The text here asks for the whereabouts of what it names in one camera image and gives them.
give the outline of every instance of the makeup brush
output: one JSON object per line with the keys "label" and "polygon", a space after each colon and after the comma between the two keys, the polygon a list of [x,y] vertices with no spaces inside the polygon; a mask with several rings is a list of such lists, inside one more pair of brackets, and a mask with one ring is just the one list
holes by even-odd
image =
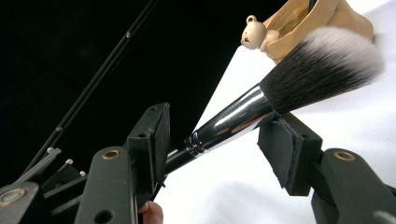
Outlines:
{"label": "makeup brush", "polygon": [[170,174],[280,114],[367,86],[383,70],[381,53],[365,37],[337,27],[318,28],[261,82],[175,144],[165,172]]}

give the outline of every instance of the brass screw insert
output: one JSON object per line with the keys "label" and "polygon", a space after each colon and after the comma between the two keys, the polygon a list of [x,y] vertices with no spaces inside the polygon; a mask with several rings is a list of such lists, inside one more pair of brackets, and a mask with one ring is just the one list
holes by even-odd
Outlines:
{"label": "brass screw insert", "polygon": [[118,150],[111,149],[111,150],[103,153],[102,158],[105,160],[113,160],[113,159],[116,159],[119,155],[120,155],[120,152]]}
{"label": "brass screw insert", "polygon": [[354,155],[352,155],[349,152],[345,152],[345,151],[335,151],[334,156],[341,161],[355,161],[356,160]]}
{"label": "brass screw insert", "polygon": [[0,195],[0,206],[9,206],[10,204],[15,203],[17,200],[23,198],[25,194],[26,189],[11,189]]}

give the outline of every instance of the black background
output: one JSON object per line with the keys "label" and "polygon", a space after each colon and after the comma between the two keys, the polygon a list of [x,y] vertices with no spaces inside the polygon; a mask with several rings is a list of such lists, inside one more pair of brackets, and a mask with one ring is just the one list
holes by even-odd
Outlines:
{"label": "black background", "polygon": [[[88,172],[96,151],[122,145],[145,110],[164,102],[172,142],[182,140],[240,46],[247,16],[265,21],[285,2],[160,1],[54,147]],[[147,3],[0,3],[0,187],[21,175]]]}

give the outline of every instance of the mounting hole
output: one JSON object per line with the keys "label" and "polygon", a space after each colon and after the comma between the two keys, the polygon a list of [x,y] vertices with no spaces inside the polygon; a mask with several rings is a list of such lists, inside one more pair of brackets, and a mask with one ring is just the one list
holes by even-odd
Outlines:
{"label": "mounting hole", "polygon": [[15,203],[17,200],[23,198],[25,194],[25,189],[11,189],[0,195],[0,206],[9,206],[10,204]]}
{"label": "mounting hole", "polygon": [[95,223],[104,224],[113,218],[113,214],[109,210],[99,212],[95,217]]}
{"label": "mounting hole", "polygon": [[140,133],[139,135],[138,135],[138,137],[139,138],[147,138],[147,134],[146,133]]}
{"label": "mounting hole", "polygon": [[55,188],[57,189],[57,188],[60,188],[61,186],[63,186],[64,185],[64,182],[63,181],[59,181],[58,183],[56,183],[55,184]]}
{"label": "mounting hole", "polygon": [[345,152],[345,151],[335,151],[334,152],[334,156],[342,161],[355,161],[356,158],[354,155],[352,155],[349,152]]}
{"label": "mounting hole", "polygon": [[113,159],[116,159],[119,155],[120,155],[120,152],[118,150],[111,149],[111,150],[103,153],[102,158],[105,160],[113,160]]}

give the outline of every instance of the tan figurine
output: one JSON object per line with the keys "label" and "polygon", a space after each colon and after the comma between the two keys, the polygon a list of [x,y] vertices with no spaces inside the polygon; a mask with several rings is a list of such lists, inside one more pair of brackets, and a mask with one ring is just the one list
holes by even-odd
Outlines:
{"label": "tan figurine", "polygon": [[278,40],[268,43],[265,54],[279,63],[310,32],[323,26],[348,29],[373,40],[374,27],[346,0],[317,0],[309,10],[307,0],[288,0],[273,16],[263,22],[268,30],[280,32]]}
{"label": "tan figurine", "polygon": [[279,39],[279,32],[267,30],[262,22],[257,21],[253,15],[247,17],[247,27],[242,33],[241,44],[248,49],[260,49],[266,51],[269,43]]}

